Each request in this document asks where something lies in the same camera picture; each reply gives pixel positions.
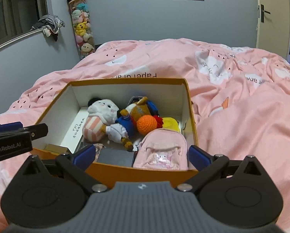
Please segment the dark photo card box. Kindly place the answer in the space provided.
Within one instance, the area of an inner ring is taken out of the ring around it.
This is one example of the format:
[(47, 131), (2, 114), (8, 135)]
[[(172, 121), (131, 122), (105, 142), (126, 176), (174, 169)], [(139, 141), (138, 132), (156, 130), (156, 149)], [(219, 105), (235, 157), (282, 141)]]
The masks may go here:
[(76, 152), (84, 149), (85, 147), (91, 146), (91, 145), (93, 145), (95, 147), (95, 160), (94, 160), (94, 162), (97, 162), (98, 157), (99, 157), (102, 149), (104, 148), (104, 145), (101, 143), (92, 144), (92, 143), (87, 143), (87, 142), (82, 141), (79, 144), (79, 146), (77, 147)]

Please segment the cream bedroom door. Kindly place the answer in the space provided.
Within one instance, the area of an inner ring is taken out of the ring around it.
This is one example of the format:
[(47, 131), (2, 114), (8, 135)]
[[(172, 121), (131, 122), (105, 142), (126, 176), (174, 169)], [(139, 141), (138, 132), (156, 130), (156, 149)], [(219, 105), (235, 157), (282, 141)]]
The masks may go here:
[(290, 0), (257, 0), (256, 48), (287, 58), (290, 48)]

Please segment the long white gift box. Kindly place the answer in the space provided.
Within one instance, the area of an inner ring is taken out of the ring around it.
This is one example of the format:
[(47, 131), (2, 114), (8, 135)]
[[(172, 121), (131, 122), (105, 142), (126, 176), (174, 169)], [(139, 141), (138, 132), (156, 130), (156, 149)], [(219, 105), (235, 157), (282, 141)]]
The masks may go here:
[(74, 153), (79, 143), (82, 140), (82, 129), (88, 117), (88, 111), (86, 107), (80, 108), (77, 115), (73, 119), (71, 125), (69, 126), (62, 142), (61, 147), (66, 147), (71, 153)]

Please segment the dark grey square box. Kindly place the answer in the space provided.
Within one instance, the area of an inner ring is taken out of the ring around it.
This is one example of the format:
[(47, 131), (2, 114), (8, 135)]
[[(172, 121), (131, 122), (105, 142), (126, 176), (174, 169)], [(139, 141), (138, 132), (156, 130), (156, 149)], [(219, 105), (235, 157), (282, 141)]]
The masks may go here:
[(120, 167), (132, 167), (135, 161), (135, 152), (121, 149), (103, 148), (97, 162)]

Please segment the pink mini backpack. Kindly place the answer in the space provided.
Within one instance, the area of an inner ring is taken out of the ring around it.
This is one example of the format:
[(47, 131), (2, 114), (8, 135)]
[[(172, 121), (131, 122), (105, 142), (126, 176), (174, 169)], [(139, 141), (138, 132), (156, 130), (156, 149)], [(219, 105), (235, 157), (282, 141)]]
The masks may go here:
[(148, 133), (138, 144), (134, 168), (188, 170), (187, 143), (173, 130), (159, 128)]

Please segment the orange cardboard storage box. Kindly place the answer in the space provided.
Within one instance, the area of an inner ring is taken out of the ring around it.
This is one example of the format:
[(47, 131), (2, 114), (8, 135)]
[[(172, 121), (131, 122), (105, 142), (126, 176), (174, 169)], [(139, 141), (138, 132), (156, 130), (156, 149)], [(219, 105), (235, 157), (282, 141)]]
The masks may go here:
[(48, 134), (33, 142), (34, 154), (54, 159), (93, 145), (79, 163), (108, 187), (159, 181), (177, 186), (197, 174), (188, 160), (189, 147), (198, 139), (182, 78), (71, 82), (38, 123), (47, 125)]

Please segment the yellow round toy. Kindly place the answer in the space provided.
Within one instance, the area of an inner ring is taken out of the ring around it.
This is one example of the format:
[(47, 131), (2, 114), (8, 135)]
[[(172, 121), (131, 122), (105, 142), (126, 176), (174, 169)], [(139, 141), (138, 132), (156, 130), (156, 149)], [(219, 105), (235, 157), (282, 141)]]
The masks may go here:
[(180, 133), (179, 123), (176, 119), (172, 117), (163, 117), (162, 121), (163, 121), (162, 127), (164, 129), (173, 130)]

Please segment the white popcorn plush toy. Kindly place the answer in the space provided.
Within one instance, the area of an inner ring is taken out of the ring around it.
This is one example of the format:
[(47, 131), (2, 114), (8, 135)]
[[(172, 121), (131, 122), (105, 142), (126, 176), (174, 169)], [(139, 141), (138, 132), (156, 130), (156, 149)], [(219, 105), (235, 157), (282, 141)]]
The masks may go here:
[(119, 108), (112, 100), (94, 97), (88, 102), (87, 111), (83, 137), (88, 142), (98, 143), (106, 135), (106, 127), (115, 123)]

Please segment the brown blue plush doll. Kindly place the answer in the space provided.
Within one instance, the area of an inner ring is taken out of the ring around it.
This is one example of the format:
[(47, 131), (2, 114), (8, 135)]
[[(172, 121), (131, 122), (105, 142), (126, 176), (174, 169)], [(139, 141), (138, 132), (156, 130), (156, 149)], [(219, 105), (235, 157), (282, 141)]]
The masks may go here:
[(106, 127), (109, 140), (122, 144), (127, 151), (133, 151), (133, 143), (130, 138), (135, 133), (139, 133), (137, 121), (144, 115), (156, 116), (157, 128), (162, 128), (163, 121), (155, 104), (146, 96), (133, 97), (129, 105), (119, 111), (115, 123)]

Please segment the orange crochet ball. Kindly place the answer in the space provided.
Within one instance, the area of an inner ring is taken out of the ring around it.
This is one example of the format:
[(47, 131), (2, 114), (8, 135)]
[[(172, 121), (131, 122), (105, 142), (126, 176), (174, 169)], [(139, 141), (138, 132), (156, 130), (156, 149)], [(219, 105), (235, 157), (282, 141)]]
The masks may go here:
[(158, 121), (156, 116), (144, 115), (137, 121), (137, 130), (141, 135), (147, 135), (151, 131), (157, 129)]

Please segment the grey cloth on sill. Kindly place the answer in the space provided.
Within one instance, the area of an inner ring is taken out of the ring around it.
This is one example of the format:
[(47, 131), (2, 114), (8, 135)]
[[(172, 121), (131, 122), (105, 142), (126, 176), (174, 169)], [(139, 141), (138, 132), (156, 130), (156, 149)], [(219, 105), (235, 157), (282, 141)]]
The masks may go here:
[(42, 29), (43, 34), (46, 37), (52, 37), (56, 42), (58, 41), (59, 30), (61, 27), (65, 27), (64, 21), (62, 21), (56, 15), (44, 15), (42, 16), (30, 30), (39, 30)]

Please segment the hanging plush toy organizer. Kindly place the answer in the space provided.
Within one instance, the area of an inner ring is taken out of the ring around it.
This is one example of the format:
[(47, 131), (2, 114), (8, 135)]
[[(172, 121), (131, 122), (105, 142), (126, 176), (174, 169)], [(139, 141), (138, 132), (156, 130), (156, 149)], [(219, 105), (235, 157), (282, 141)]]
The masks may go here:
[(89, 6), (86, 0), (71, 0), (68, 3), (73, 32), (80, 59), (96, 51)]

